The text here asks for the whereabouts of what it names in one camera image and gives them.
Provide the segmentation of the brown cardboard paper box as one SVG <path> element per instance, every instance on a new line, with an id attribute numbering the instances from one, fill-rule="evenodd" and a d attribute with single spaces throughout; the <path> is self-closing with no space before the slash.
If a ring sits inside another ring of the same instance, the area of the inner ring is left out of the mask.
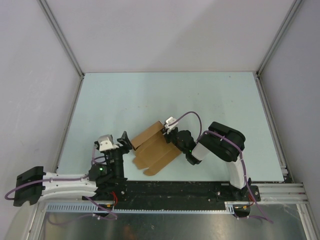
<path id="1" fill-rule="evenodd" d="M 154 176 L 176 159 L 182 152 L 172 143 L 167 143 L 160 121 L 130 140 L 135 154 L 133 163 L 146 176 Z"/>

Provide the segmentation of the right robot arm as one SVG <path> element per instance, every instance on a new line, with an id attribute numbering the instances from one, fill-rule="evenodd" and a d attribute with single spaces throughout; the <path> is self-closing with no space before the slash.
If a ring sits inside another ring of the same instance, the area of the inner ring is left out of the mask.
<path id="1" fill-rule="evenodd" d="M 241 163 L 246 138 L 240 131 L 214 121 L 198 140 L 194 140 L 190 131 L 179 131 L 176 126 L 169 124 L 163 126 L 161 133 L 166 143 L 172 143 L 193 166 L 200 164 L 208 154 L 214 154 L 226 162 L 229 188 L 217 189 L 220 197 L 242 201 L 248 196 L 249 179 Z"/>

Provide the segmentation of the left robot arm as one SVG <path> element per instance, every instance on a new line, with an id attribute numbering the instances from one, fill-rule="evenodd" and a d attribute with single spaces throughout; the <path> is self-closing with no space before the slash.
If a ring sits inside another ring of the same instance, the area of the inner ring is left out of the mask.
<path id="1" fill-rule="evenodd" d="M 34 205 L 47 199 L 105 200 L 114 196 L 118 186 L 127 178 L 124 174 L 124 155 L 133 149 L 126 131 L 117 140 L 111 134 L 94 142 L 90 169 L 83 174 L 46 172 L 43 166 L 35 166 L 16 178 L 16 186 L 5 195 L 13 206 L 28 202 Z"/>

